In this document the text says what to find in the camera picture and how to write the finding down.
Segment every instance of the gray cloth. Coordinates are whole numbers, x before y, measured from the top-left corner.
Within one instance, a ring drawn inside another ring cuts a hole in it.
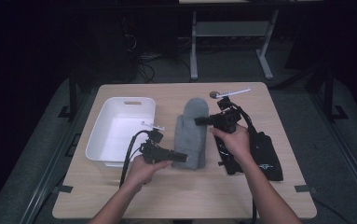
[[[174,168],[197,170],[205,167],[205,140],[207,126],[197,126],[196,118],[208,117],[208,105],[201,98],[190,99],[184,115],[177,118],[174,136],[174,151],[185,153],[186,162],[175,161]]]

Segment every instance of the hand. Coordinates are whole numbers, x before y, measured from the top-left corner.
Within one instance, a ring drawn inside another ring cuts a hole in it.
[[[215,128],[211,128],[210,133],[224,141],[227,150],[236,160],[244,160],[245,158],[252,157],[250,151],[250,135],[248,134],[247,128],[237,124],[234,133],[225,133]]]
[[[148,164],[145,162],[143,155],[136,156],[131,164],[131,168],[123,186],[132,187],[136,192],[140,191],[142,186],[151,182],[153,174],[167,166],[172,161],[161,161],[158,163]]]

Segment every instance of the wooden table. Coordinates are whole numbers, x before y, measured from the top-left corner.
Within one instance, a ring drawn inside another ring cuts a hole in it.
[[[240,105],[251,117],[255,128],[272,140],[280,158],[284,180],[272,182],[273,187],[299,217],[316,216],[316,208],[308,192],[296,192],[295,186],[306,185],[295,159],[276,108],[263,83],[188,83],[130,84],[101,86],[76,148],[64,186],[71,193],[60,192],[53,209],[56,218],[93,217],[118,190],[121,173],[100,170],[86,158],[85,150],[91,130],[103,103],[111,97],[150,97],[156,101],[155,125],[166,128],[160,146],[173,149],[176,118],[183,114],[186,102],[194,97],[206,100],[210,115],[219,113],[217,100],[210,91],[251,91],[233,95],[231,101]],[[124,218],[243,218],[252,216],[252,195],[245,175],[227,175],[220,161],[213,136],[206,141],[206,167],[197,171],[171,167],[157,172],[132,200]]]

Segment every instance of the black tape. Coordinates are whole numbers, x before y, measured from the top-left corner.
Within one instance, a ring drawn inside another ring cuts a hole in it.
[[[61,185],[61,186],[59,186],[58,191],[59,191],[59,192],[64,192],[64,193],[71,193],[71,191],[73,191],[73,188],[74,188],[74,187],[71,187],[71,186]]]
[[[309,192],[309,186],[307,186],[307,185],[297,185],[297,186],[295,186],[295,190],[296,190],[297,193]]]

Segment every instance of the table leg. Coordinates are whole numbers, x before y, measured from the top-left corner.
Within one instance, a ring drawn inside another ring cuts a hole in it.
[[[265,73],[266,79],[273,79],[273,74],[271,73],[270,67],[268,66],[268,61],[266,60],[266,50],[268,49],[268,43],[270,42],[271,35],[273,34],[274,25],[277,20],[279,10],[274,10],[271,15],[271,19],[268,23],[268,29],[266,30],[265,42],[263,43],[262,48],[256,50],[256,56],[262,66],[263,73]]]

